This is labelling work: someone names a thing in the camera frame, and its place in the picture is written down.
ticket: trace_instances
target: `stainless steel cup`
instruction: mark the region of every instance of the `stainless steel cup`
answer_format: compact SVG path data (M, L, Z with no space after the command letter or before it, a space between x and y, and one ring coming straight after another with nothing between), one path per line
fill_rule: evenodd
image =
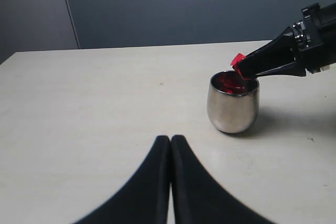
M237 78L246 92L226 93L221 91L218 78ZM239 133L255 122L259 111L259 81L243 80L236 71L219 72L212 76L207 100L208 117L211 123L225 133Z

